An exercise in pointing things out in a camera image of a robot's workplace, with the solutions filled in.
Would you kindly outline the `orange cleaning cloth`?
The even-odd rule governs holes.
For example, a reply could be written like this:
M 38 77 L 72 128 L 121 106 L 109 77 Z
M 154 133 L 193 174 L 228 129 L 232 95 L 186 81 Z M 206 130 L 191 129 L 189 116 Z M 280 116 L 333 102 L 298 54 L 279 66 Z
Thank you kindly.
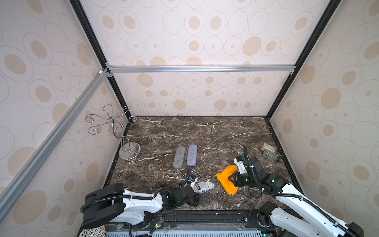
M 227 192 L 228 195 L 234 195 L 238 191 L 236 187 L 230 180 L 229 177 L 233 176 L 238 171 L 236 165 L 228 166 L 221 173 L 217 173 L 216 177 Z

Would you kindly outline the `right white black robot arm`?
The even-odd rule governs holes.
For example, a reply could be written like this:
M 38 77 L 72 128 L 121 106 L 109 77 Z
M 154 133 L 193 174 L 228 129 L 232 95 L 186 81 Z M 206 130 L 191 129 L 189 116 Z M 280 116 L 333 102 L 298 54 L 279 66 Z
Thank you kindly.
M 305 197 L 295 186 L 278 173 L 269 174 L 257 158 L 249 157 L 246 145 L 243 155 L 234 159 L 237 171 L 228 177 L 235 187 L 257 188 L 297 213 L 286 212 L 267 201 L 257 211 L 258 224 L 267 228 L 280 227 L 298 237 L 362 237 L 363 229 L 356 223 L 347 224 L 329 214 Z

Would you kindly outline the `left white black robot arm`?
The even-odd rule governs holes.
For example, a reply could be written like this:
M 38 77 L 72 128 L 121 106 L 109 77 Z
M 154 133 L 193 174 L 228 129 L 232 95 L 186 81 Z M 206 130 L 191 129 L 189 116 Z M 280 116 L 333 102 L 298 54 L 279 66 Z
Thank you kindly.
M 166 213 L 187 204 L 196 207 L 204 188 L 197 177 L 190 175 L 179 187 L 159 187 L 154 193 L 136 193 L 115 183 L 86 195 L 82 229 L 93 229 L 109 222 L 138 225 L 145 221 L 146 213 Z

